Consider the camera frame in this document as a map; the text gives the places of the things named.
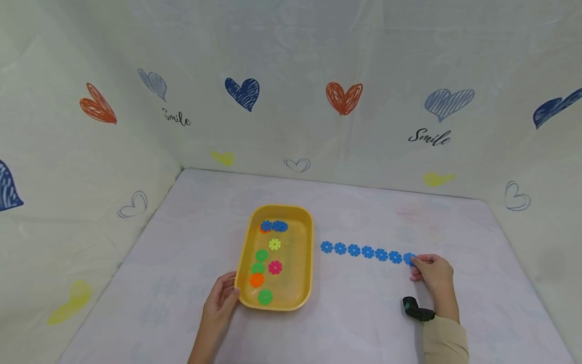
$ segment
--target beige sleeve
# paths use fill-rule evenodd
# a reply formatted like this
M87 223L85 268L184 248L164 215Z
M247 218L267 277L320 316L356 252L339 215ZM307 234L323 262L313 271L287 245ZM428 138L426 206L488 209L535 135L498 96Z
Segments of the beige sleeve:
M469 364L469 345L464 327L435 316L424 323L425 364Z

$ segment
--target row of blue toy pieces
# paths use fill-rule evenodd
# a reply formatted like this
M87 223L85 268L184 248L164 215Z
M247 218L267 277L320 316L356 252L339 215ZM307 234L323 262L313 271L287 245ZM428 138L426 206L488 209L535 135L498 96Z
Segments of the row of blue toy pieces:
M372 259L375 256L379 261L387 261L388 259L390 259L390 261L394 264L400 264L404 260L404 262L411 267L414 264L412 263L412 261L410 261L410 258L416 256L412 253L406 253L404 254L404 256L402 256L399 252L395 250L388 253L382 248L374 250L374 248L372 248L371 246L364 246L360 248L356 244L350 244L348 247L346 247L344 243L335 243L335 245L331 244L328 241L324 241L321 243L322 252L329 254L334 250L339 255L344 255L347 252L349 255L353 257L357 257L361 254L368 259Z
M285 232L285 231L287 231L288 227L289 226L287 225L286 222L279 221L279 220L276 220L273 222L270 222L269 220L265 220L261 223L261 230L263 230L264 232L271 231L271 230L278 231L278 232Z

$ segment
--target yellow plastic tray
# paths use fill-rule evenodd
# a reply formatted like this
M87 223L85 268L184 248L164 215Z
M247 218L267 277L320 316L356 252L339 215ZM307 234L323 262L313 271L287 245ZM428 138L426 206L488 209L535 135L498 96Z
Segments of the yellow plastic tray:
M285 232L271 230L263 233L261 223L284 221L288 228ZM271 239L279 239L278 250L269 248ZM264 249L267 258L260 262L257 252ZM269 272L269 265L279 261L282 269L279 274ZM264 266L263 284L255 288L251 285L251 269L256 263ZM240 254L239 267L235 278L235 287L240 289L240 301L250 308L271 311L293 311L303 306L311 294L313 280L313 218L302 207L265 205L259 207L251 216L243 251ZM272 299L269 303L268 293Z

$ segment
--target white table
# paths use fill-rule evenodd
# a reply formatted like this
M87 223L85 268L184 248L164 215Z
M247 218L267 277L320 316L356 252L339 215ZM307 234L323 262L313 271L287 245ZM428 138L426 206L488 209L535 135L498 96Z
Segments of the white table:
M573 363L484 202L199 169L182 172L61 363L185 363L263 204L313 215L313 291L295 312L239 305L216 363L419 363L422 327L401 300L432 308L423 284L403 263L326 254L322 241L446 257L473 364Z

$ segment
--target heart drawing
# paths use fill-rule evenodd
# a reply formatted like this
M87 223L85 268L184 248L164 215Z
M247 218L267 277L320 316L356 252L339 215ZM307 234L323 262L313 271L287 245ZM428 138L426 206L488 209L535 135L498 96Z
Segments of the heart drawing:
M144 213L146 210L147 210L147 196L143 191L137 191L132 196L132 204L120 208L119 211L117 211L117 215L120 218L134 217Z
M505 208L511 211L523 211L530 206L531 199L525 193L519 193L519 185L509 181L505 185Z
M437 173L430 172L424 175L423 181L427 186L438 187L451 181L453 178L455 178L454 174L440 176Z
M242 86L239 86L233 79L227 78L224 81L226 92L235 99L240 106L249 111L253 111L253 105L258 99L258 81L256 79L246 79Z
M576 101L582 98L582 89L572 92L564 100L561 97L554 98L545 102L542 106L538 107L534 112L534 124L535 128L539 129L546 121L550 120L552 116L560 113L568 106L572 105Z
M168 90L168 85L162 76L155 72L147 73L141 68L137 69L137 73L140 74L141 80L145 83L147 88L166 102L166 91Z
M22 205L24 205L24 202L16 192L10 169L0 160L0 211L10 210Z
M475 97L473 90L461 90L454 94L448 89L440 89L427 97L424 108L438 117L438 122L442 122L447 116L467 106Z
M90 98L82 98L79 101L81 109L83 109L85 114L95 120L117 124L117 118L103 95L90 83L87 83L87 90L93 96L93 100Z
M231 152L227 152L225 154L220 154L217 151L212 151L212 152L210 152L210 154L212 154L212 157L215 160L217 160L222 165L225 165L227 167L230 167L231 165L233 165L235 163L235 155L232 154Z
M71 286L69 301L57 308L48 318L47 325L56 325L78 314L91 299L93 289L87 281L78 280Z
M347 93L344 93L343 87L339 83L330 82L325 88L325 94L329 103L337 110L339 115L347 115L356 108L363 90L364 85L357 83L350 87Z
M291 159L286 159L285 165L289 167L292 171L303 173L311 167L311 162L307 158L301 158L298 161Z

